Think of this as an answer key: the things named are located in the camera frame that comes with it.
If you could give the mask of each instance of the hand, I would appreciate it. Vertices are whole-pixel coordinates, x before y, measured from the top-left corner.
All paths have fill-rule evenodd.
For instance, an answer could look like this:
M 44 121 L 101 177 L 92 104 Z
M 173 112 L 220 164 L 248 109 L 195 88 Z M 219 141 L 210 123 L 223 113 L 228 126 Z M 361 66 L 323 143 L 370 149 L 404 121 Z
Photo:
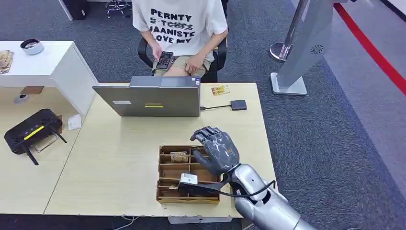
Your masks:
M 206 56 L 200 54 L 196 54 L 190 57 L 188 62 L 186 63 L 185 71 L 188 73 L 195 73 L 196 70 L 202 67 L 205 57 Z
M 239 165 L 240 155 L 231 137 L 218 128 L 210 126 L 197 130 L 191 140 L 203 144 L 209 158 L 205 158 L 198 150 L 193 151 L 195 159 L 211 174 L 220 176 Z
M 162 54 L 162 48 L 161 46 L 155 42 L 151 45 L 152 48 L 152 54 L 154 55 L 155 61 L 159 61 L 159 58 L 161 57 Z

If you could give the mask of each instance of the wooden divider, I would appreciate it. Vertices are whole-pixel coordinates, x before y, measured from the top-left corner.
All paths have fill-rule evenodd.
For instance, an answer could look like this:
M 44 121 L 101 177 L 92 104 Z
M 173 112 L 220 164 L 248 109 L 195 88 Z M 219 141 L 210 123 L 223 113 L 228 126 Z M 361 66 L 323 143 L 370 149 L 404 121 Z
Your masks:
M 221 178 L 213 176 L 197 162 L 192 150 L 198 148 L 205 156 L 203 146 L 160 146 L 159 179 L 157 183 L 157 201 L 160 203 L 202 203 L 218 204 L 220 195 L 196 195 L 178 192 L 177 187 L 182 173 L 197 175 L 200 184 L 220 182 Z M 187 152 L 187 162 L 172 162 L 171 152 Z

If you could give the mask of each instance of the desk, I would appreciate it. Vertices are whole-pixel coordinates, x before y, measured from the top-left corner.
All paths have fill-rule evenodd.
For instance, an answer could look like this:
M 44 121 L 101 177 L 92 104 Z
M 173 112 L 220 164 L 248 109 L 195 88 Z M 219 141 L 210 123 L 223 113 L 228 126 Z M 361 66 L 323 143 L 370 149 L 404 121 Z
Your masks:
M 218 85 L 202 84 L 202 105 L 245 99 L 248 110 L 213 109 L 201 117 L 121 118 L 96 95 L 45 214 L 240 218 L 227 196 L 221 196 L 217 206 L 156 201 L 159 146 L 198 145 L 189 138 L 208 125 L 229 133 L 242 163 L 268 181 L 275 179 L 256 84 L 229 83 L 230 94 L 213 96 L 211 87 Z
M 57 87 L 77 112 L 85 116 L 98 85 L 74 42 L 41 42 L 45 49 L 27 55 L 21 41 L 0 41 L 0 50 L 14 52 L 10 71 L 0 74 L 0 87 Z
M 63 122 L 77 114 L 75 108 L 54 87 L 45 87 L 28 101 L 14 104 L 13 99 L 23 88 L 0 87 L 0 131 L 4 133 L 40 109 L 50 108 L 62 115 Z M 33 152 L 39 162 L 35 166 L 26 154 L 13 154 L 4 138 L 0 140 L 0 213 L 43 214 L 79 130 L 67 131 L 41 153 Z

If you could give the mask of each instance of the black office chair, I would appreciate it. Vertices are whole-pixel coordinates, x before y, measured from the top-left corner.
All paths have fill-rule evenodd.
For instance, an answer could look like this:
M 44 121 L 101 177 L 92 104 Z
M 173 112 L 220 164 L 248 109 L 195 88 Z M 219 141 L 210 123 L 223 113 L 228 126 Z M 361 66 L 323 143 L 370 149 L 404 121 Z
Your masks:
M 147 46 L 148 43 L 144 38 L 141 38 L 140 43 L 138 44 L 138 56 L 147 64 L 150 68 L 153 67 L 153 62 L 147 57 Z M 224 39 L 219 45 L 218 49 L 213 51 L 214 61 L 210 65 L 209 71 L 203 75 L 200 81 L 202 83 L 217 83 L 217 71 L 221 70 L 224 67 L 227 57 L 227 45 L 226 39 Z

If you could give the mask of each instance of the yellow stripe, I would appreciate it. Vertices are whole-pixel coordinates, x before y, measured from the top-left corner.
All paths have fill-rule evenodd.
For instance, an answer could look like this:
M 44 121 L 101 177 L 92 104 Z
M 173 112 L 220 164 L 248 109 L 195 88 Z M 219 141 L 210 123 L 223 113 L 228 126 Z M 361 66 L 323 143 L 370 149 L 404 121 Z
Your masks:
M 145 108 L 163 108 L 163 105 L 145 105 Z
M 27 140 L 28 138 L 32 137 L 34 134 L 38 133 L 43 128 L 44 126 L 41 126 L 38 129 L 34 130 L 32 133 L 28 134 L 28 136 L 24 137 L 24 140 Z

